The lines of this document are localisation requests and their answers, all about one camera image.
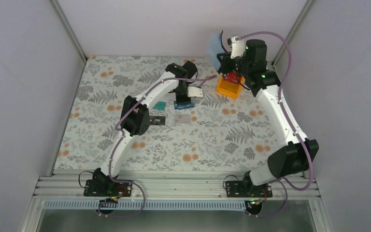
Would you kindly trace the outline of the teal magnetic stripe card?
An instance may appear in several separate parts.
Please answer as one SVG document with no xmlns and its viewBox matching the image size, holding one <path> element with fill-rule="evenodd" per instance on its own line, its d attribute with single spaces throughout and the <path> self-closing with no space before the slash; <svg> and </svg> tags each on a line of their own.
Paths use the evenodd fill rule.
<svg viewBox="0 0 371 232">
<path fill-rule="evenodd" d="M 158 101 L 154 106 L 154 110 L 164 111 L 166 108 L 167 103 L 165 101 Z"/>
</svg>

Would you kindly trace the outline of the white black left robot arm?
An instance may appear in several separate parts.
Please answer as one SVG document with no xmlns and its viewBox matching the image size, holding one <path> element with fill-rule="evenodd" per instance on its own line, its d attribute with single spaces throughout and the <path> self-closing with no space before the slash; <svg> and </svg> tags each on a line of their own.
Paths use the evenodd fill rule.
<svg viewBox="0 0 371 232">
<path fill-rule="evenodd" d="M 196 65 L 187 61 L 180 66 L 176 63 L 168 65 L 157 81 L 151 87 L 136 97 L 127 96 L 124 100 L 121 118 L 115 126 L 119 136 L 114 144 L 109 158 L 101 167 L 93 172 L 92 180 L 85 187 L 96 189 L 104 196 L 113 195 L 117 191 L 117 183 L 113 181 L 118 176 L 123 155 L 131 147 L 135 136 L 143 135 L 150 127 L 149 110 L 166 94 L 173 91 L 175 102 L 179 106 L 192 102 L 188 93 L 188 83 L 198 72 Z"/>
</svg>

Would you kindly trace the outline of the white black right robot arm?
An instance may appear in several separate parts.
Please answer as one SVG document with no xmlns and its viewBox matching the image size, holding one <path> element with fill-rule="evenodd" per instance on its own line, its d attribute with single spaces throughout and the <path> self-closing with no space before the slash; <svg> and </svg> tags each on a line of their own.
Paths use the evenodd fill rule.
<svg viewBox="0 0 371 232">
<path fill-rule="evenodd" d="M 264 108 L 282 147 L 271 154 L 265 166 L 244 174 L 241 186 L 245 195 L 254 197 L 265 185 L 285 179 L 287 175 L 309 171 L 309 181 L 299 188 L 306 190 L 313 178 L 313 159 L 319 150 L 316 140 L 298 125 L 283 94 L 282 83 L 276 72 L 267 67 L 267 45 L 263 40 L 244 41 L 241 37 L 228 39 L 230 52 L 217 54 L 221 74 L 236 73 Z"/>
</svg>

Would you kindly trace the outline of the pale pink floral card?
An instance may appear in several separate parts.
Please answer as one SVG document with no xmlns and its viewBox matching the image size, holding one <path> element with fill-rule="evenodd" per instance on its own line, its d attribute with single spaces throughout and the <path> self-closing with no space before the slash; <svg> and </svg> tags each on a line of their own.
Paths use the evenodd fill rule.
<svg viewBox="0 0 371 232">
<path fill-rule="evenodd" d="M 191 115 L 175 114 L 174 123 L 175 124 L 190 124 L 191 123 Z"/>
</svg>

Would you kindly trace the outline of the blue credit card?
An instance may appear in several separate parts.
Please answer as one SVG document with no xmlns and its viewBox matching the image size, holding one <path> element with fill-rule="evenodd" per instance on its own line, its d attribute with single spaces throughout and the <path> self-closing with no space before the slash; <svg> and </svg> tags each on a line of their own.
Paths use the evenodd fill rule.
<svg viewBox="0 0 371 232">
<path fill-rule="evenodd" d="M 188 104 L 178 104 L 177 102 L 173 102 L 173 105 L 174 105 L 174 109 L 175 110 L 182 110 L 182 109 L 190 109 L 190 108 L 194 108 L 195 105 L 194 103 L 188 103 Z"/>
</svg>

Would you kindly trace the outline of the dark VIP credit card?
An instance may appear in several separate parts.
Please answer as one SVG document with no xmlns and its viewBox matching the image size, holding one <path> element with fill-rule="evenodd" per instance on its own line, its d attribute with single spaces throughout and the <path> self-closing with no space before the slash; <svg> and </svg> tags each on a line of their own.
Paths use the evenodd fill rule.
<svg viewBox="0 0 371 232">
<path fill-rule="evenodd" d="M 166 124 L 166 117 L 165 116 L 150 116 L 149 121 L 150 121 L 150 125 L 164 126 Z"/>
</svg>

